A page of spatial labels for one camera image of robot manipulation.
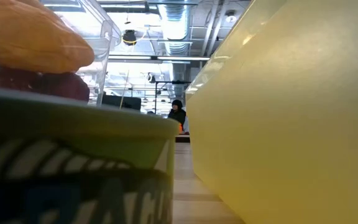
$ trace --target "orange item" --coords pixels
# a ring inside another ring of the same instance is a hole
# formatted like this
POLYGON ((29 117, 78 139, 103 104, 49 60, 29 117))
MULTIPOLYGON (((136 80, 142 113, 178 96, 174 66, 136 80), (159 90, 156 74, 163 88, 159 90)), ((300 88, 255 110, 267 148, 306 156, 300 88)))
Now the orange item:
POLYGON ((0 65, 65 73, 93 62, 92 48, 56 14, 30 0, 21 1, 26 4, 0 0, 0 65))

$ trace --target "ceiling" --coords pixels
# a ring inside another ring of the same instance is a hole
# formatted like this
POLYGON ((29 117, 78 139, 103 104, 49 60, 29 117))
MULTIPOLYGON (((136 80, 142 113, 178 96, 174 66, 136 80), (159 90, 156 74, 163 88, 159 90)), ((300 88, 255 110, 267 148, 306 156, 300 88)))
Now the ceiling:
MULTIPOLYGON (((117 46, 112 46, 111 55, 168 55, 166 50, 167 39, 164 39, 163 20, 158 14, 157 6, 150 4, 150 13, 141 13, 139 10, 133 10, 128 6, 138 7, 139 2, 121 1, 120 7, 123 9, 111 9, 106 7, 106 0, 100 0, 102 7, 105 8, 108 15, 114 21, 114 23, 120 28, 121 32, 125 30, 134 30, 137 42, 134 46, 128 46, 124 42, 117 46)), ((227 16, 220 17, 221 8, 223 7, 223 1, 219 1, 216 9, 216 15, 211 16, 213 12, 213 4, 217 1, 202 0, 196 5, 189 6, 190 19, 188 21, 189 32, 188 35, 181 42, 188 44, 188 50, 185 55, 180 56, 206 56, 202 55, 202 48, 207 33, 207 26, 210 20, 213 20, 213 29, 210 33, 208 44, 211 45, 211 37, 215 27, 218 26, 218 20, 221 18, 221 25, 217 37, 215 38, 212 51, 218 48, 219 44, 228 35, 231 28, 235 24, 235 21, 226 21, 227 16)), ((234 17, 237 19, 241 17, 245 9, 248 7, 250 1, 226 1, 224 12, 232 10, 234 17)), ((196 74, 199 72, 203 64, 199 62, 181 62, 183 68, 181 80, 192 81, 196 74)), ((177 68, 180 68, 179 64, 172 64, 170 61, 141 61, 128 63, 123 60, 110 60, 108 63, 108 74, 106 77, 106 83, 104 90, 109 95, 119 96, 133 96, 142 98, 142 111, 154 111, 155 108, 155 84, 150 82, 150 76, 154 76, 156 81, 172 81, 177 80, 177 68)), ((173 99, 180 99, 184 101, 184 90, 186 85, 172 84, 158 84, 157 91, 157 114, 165 115, 170 111, 170 102, 173 99)))

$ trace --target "clear plastic container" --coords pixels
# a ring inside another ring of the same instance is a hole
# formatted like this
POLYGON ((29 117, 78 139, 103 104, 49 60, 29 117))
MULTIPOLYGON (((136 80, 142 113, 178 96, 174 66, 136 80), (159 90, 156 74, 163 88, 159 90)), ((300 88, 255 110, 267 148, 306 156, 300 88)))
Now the clear plastic container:
POLYGON ((96 0, 41 0, 63 22, 80 34, 94 50, 94 62, 77 71, 88 84, 89 103, 100 104, 110 49, 119 44, 121 32, 96 0))

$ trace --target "silver ductwork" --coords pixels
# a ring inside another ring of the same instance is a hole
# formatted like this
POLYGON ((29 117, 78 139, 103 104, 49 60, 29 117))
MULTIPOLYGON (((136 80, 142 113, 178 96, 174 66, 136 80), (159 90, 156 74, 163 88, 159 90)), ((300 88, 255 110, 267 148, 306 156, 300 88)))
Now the silver ductwork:
MULTIPOLYGON (((184 5, 158 5, 158 10, 162 18, 162 32, 164 39, 183 40, 189 33, 190 7, 184 5)), ((188 55, 189 45, 186 43, 166 43, 165 49, 168 55, 188 55)), ((184 80, 186 74, 186 64, 173 65, 173 80, 184 80)), ((183 87, 174 86, 176 98, 182 98, 183 87)))

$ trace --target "wooden table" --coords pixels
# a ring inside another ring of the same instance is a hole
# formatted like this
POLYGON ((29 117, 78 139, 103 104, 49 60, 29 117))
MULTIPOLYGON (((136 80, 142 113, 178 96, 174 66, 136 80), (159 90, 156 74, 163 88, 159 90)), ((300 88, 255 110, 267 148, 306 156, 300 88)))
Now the wooden table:
POLYGON ((193 172, 191 147, 177 143, 173 224, 244 224, 193 172))

